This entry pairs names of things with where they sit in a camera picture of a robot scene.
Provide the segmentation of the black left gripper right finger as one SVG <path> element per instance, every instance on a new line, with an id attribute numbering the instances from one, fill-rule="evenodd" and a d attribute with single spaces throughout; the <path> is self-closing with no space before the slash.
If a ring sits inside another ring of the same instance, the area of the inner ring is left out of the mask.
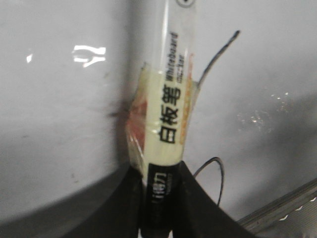
<path id="1" fill-rule="evenodd" d="M 230 218 L 201 188 L 184 162 L 176 192 L 173 218 L 175 238 L 254 238 Z"/>

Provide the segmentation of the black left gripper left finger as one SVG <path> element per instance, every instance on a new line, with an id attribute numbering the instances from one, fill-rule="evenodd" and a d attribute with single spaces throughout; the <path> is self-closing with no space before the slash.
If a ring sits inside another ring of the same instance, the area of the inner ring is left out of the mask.
<path id="1" fill-rule="evenodd" d="M 113 194 L 64 238 L 137 238 L 140 225 L 142 177 L 129 167 Z"/>

